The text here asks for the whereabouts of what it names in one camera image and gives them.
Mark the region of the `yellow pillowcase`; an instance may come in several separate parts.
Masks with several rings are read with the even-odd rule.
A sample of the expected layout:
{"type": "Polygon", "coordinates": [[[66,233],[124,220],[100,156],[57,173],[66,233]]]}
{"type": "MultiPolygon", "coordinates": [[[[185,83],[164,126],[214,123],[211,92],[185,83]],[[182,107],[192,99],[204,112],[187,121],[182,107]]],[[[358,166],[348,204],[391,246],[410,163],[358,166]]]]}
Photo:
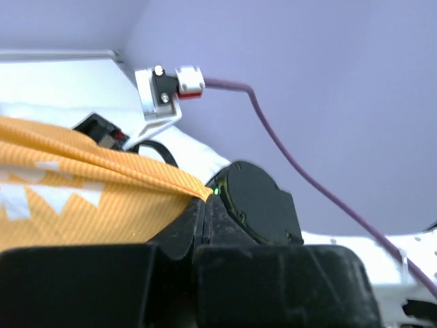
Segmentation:
{"type": "Polygon", "coordinates": [[[142,243],[212,190],[154,159],[86,135],[1,118],[1,249],[142,243]]]}

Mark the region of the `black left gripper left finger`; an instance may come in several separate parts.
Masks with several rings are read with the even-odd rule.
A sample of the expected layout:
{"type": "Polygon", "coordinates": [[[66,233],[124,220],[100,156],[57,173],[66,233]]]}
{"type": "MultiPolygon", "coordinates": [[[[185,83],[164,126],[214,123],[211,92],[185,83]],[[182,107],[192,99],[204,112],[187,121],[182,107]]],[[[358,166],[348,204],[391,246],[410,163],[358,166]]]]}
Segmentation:
{"type": "Polygon", "coordinates": [[[193,200],[151,241],[1,252],[2,327],[194,327],[193,200]]]}

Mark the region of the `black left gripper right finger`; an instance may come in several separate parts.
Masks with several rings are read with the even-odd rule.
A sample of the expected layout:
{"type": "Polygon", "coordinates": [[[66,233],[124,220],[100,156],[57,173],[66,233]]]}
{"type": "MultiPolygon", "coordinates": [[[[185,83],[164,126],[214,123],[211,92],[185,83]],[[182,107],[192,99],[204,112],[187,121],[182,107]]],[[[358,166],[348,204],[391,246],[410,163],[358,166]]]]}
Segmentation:
{"type": "Polygon", "coordinates": [[[362,261],[337,245],[197,245],[200,327],[380,327],[362,261]]]}

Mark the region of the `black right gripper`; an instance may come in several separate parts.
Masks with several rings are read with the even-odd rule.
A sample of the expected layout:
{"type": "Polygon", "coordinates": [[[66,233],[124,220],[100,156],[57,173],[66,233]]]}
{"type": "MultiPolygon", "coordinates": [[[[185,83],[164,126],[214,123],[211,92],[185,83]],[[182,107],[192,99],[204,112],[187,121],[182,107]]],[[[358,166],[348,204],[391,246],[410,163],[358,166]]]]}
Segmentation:
{"type": "MultiPolygon", "coordinates": [[[[145,146],[155,150],[166,164],[178,165],[168,148],[157,141],[129,146],[129,136],[96,113],[74,129],[103,148],[137,154],[145,146]]],[[[292,195],[281,190],[260,167],[246,161],[233,162],[213,176],[207,186],[214,195],[204,215],[197,219],[195,244],[303,244],[292,195]]]]}

